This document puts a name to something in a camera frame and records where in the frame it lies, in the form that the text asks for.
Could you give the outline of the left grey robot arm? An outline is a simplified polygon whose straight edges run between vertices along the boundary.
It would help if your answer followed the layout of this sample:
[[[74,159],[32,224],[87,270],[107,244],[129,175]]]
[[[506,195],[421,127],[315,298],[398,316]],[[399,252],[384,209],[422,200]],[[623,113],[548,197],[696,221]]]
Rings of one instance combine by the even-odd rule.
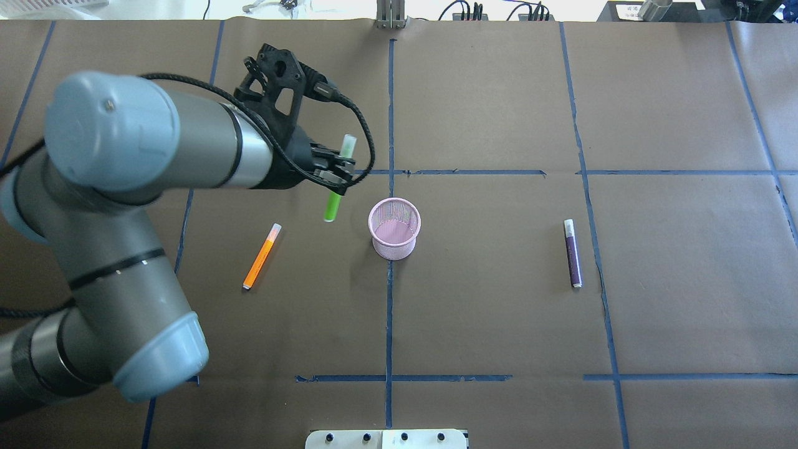
[[[146,208],[174,188],[287,190],[302,180],[344,194],[352,157],[297,126],[303,97],[355,114],[353,100],[302,75],[291,113],[282,85],[248,75],[230,94],[177,74],[96,71],[63,80],[44,136],[3,168],[2,213],[26,238],[48,244],[71,297],[34,311],[2,336],[2,421],[88,395],[108,382],[132,403],[200,373],[209,350]]]

